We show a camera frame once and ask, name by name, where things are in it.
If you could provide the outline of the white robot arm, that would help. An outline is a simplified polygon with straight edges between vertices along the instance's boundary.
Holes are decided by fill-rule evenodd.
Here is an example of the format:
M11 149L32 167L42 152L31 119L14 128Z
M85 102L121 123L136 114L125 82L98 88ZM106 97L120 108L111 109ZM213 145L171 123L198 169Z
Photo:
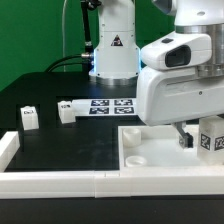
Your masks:
M98 0L99 37L90 78L137 83L136 113L149 126L172 124L187 147L187 120L224 114L224 0L151 0L175 30L139 48L134 0Z

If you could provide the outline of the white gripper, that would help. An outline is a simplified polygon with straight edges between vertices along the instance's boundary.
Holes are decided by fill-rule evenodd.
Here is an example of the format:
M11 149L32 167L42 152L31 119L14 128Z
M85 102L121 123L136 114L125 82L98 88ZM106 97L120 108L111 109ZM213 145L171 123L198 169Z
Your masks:
M141 49L136 113L149 126L173 123L183 149L194 142L186 120L224 113L224 77L199 75L198 66L211 56L207 34L172 32Z

